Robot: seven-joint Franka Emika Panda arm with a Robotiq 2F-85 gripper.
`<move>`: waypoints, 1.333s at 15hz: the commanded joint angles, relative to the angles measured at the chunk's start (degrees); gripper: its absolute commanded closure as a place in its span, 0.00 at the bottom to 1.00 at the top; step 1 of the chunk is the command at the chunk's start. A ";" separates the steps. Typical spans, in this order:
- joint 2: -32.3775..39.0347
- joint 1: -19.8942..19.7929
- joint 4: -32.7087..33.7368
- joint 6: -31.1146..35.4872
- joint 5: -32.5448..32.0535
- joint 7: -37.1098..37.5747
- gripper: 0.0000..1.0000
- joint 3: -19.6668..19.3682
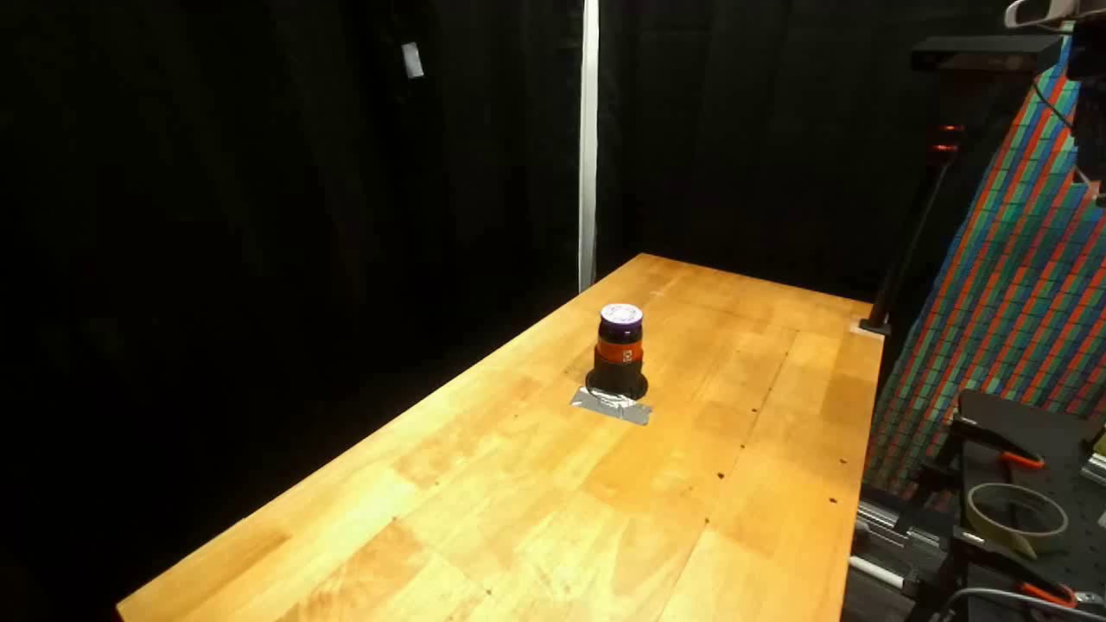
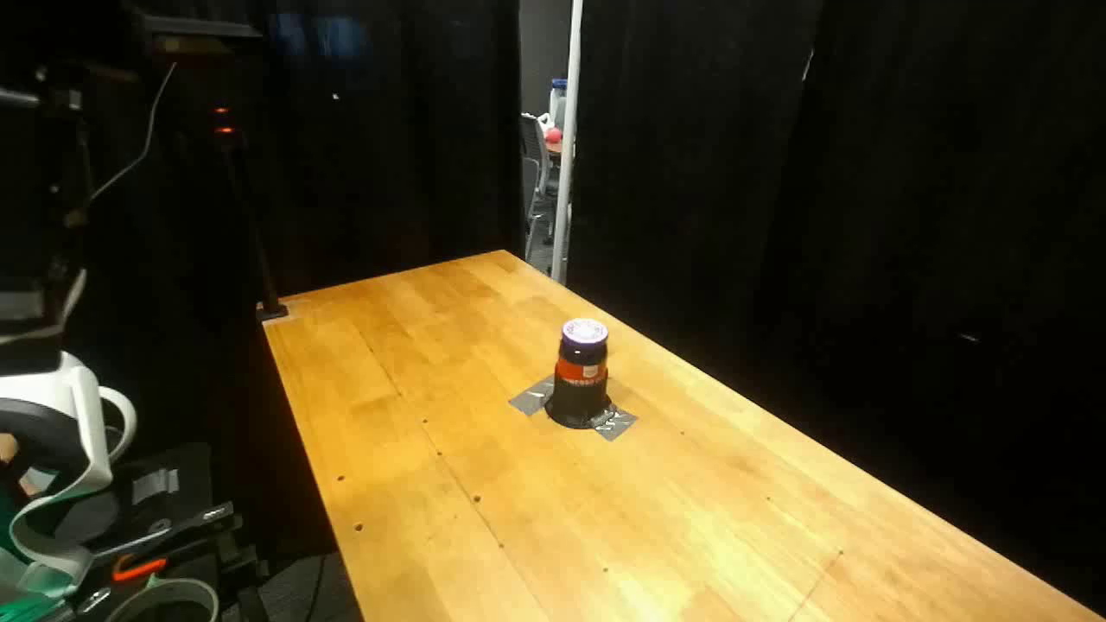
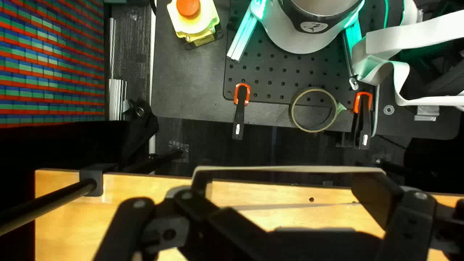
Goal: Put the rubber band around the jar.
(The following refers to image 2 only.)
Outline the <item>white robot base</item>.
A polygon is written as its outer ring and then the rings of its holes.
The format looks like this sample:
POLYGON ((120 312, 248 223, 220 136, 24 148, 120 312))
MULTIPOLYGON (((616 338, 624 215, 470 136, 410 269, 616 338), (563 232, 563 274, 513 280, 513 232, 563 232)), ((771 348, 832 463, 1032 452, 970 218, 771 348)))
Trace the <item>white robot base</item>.
POLYGON ((0 430, 21 441, 28 468, 55 474, 55 494, 78 498, 115 479, 138 413, 87 362, 61 356, 55 371, 0 378, 0 430))

